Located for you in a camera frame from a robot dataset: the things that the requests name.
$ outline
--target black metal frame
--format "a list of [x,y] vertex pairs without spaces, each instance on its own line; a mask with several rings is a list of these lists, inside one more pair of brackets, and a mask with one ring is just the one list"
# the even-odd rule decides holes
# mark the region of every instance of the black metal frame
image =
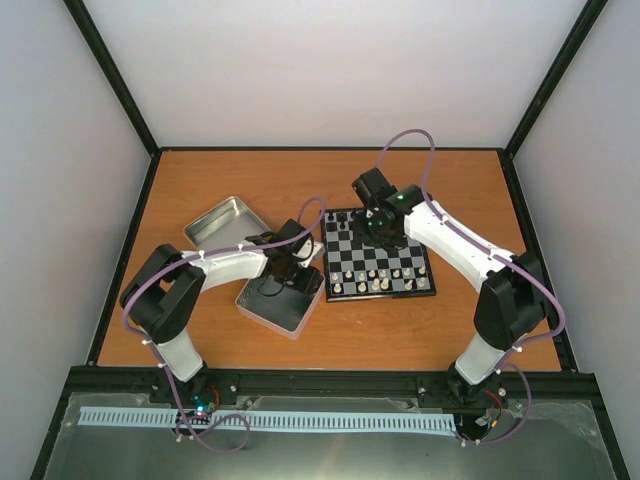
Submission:
[[[128,392],[154,394],[159,390],[152,387],[161,384],[162,372],[157,368],[141,367],[95,367],[104,336],[106,335],[111,314],[115,306],[122,277],[131,254],[133,243],[142,219],[146,202],[153,184],[162,152],[171,150],[377,150],[376,147],[158,147],[135,104],[122,75],[109,54],[89,12],[82,0],[64,0],[78,28],[82,32],[98,64],[111,84],[122,107],[127,113],[141,141],[151,155],[151,162],[131,224],[118,259],[113,281],[104,304],[94,341],[87,358],[86,366],[72,367],[67,382],[44,440],[42,450],[35,465],[32,479],[43,478],[53,445],[60,429],[60,423],[68,404],[69,396],[76,392]],[[552,63],[547,75],[536,92],[523,118],[520,120],[508,145],[502,148],[466,148],[452,147],[439,150],[489,150],[496,151],[504,173],[505,182],[511,196],[520,231],[525,246],[542,259],[540,246],[527,205],[522,193],[514,166],[514,158],[542,112],[562,75],[568,68],[580,45],[586,38],[607,0],[588,0],[576,20],[571,32]],[[421,148],[397,148],[397,150],[424,150]],[[544,279],[551,285],[543,261]],[[549,317],[551,327],[557,325],[557,315]],[[536,398],[588,400],[591,402],[607,445],[609,457],[618,478],[629,478],[624,459],[613,433],[598,384],[593,375],[578,373],[571,345],[566,333],[555,339],[556,352],[562,368],[561,372],[528,372],[527,379]],[[465,409],[451,404],[445,397],[418,394],[421,386],[437,381],[443,372],[351,372],[351,371],[291,371],[291,370],[217,370],[209,369],[208,378],[215,379],[225,403],[234,402],[238,395],[283,395],[283,396],[357,396],[392,397],[401,399],[417,398],[422,407],[442,408],[446,412],[464,413]],[[524,396],[520,378],[516,374],[504,373],[501,376],[505,387],[514,398]]]

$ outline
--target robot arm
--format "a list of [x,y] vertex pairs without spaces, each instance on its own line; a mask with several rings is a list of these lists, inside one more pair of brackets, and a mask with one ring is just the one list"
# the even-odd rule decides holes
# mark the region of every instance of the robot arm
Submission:
[[[269,243],[293,238],[304,231],[289,220],[280,231],[272,234]],[[315,293],[322,275],[310,267],[312,259],[322,251],[322,244],[310,236],[292,245],[270,248],[264,236],[249,237],[244,245],[265,245],[262,250],[238,250],[194,260],[178,267],[163,278],[170,287],[165,290],[160,281],[147,289],[131,309],[131,319],[154,343],[156,350],[181,382],[191,380],[204,366],[187,332],[187,322],[200,293],[235,280],[273,275],[283,284],[303,293]],[[135,278],[125,288],[120,304],[131,296],[162,268],[195,252],[180,252],[171,245],[161,245],[151,254]]]
[[[440,214],[436,215],[419,187],[411,185],[398,191],[377,168],[361,175],[352,186],[364,205],[354,221],[355,235],[361,241],[390,249],[406,246],[406,237],[415,239],[451,264],[479,293],[476,333],[449,369],[450,393],[459,403],[466,403],[514,343],[533,330],[548,311],[544,296],[494,257],[512,259],[537,279],[542,278],[540,262],[530,253],[516,257],[496,247],[432,201]],[[487,247],[491,254],[483,253],[445,222]]]

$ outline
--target wooden table surface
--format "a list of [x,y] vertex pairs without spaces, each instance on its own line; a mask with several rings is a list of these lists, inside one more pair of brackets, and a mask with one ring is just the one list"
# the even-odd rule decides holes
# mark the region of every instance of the wooden table surface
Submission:
[[[123,288],[155,247],[193,249],[183,229],[230,196],[238,196],[271,228],[295,218],[312,195],[328,208],[353,207],[351,182],[373,166],[373,151],[165,152],[133,246]],[[418,183],[426,154],[392,151],[382,170],[399,188]],[[497,154],[442,151],[428,190],[472,230],[514,253],[524,251]],[[309,208],[309,224],[317,209]],[[319,228],[314,232],[320,238]],[[438,294],[318,304],[300,337],[290,340],[240,315],[234,300],[243,281],[205,292],[189,322],[196,349],[210,367],[443,370],[474,333],[477,294],[450,265],[430,252]],[[322,262],[316,265],[321,271]],[[100,365],[153,365],[153,356],[121,324],[114,309]],[[547,329],[546,322],[537,332]],[[528,370],[559,370],[552,341],[515,357]]]

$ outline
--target chessboard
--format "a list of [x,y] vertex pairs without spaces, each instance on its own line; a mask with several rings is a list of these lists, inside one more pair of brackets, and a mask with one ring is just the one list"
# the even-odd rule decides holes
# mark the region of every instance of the chessboard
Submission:
[[327,301],[435,295],[426,247],[408,239],[387,251],[354,241],[355,212],[327,210],[321,221]]

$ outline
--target small metal tin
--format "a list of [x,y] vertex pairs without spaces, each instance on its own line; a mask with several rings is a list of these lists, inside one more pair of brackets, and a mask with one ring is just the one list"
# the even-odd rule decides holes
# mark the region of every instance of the small metal tin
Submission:
[[304,294],[288,288],[283,288],[274,297],[266,297],[260,293],[262,289],[264,292],[276,292],[280,288],[281,285],[271,275],[266,279],[249,280],[236,298],[236,306],[245,317],[295,340],[322,298],[324,281],[314,294]]
[[184,234],[198,250],[237,245],[245,237],[269,230],[238,197],[229,197],[184,228]]

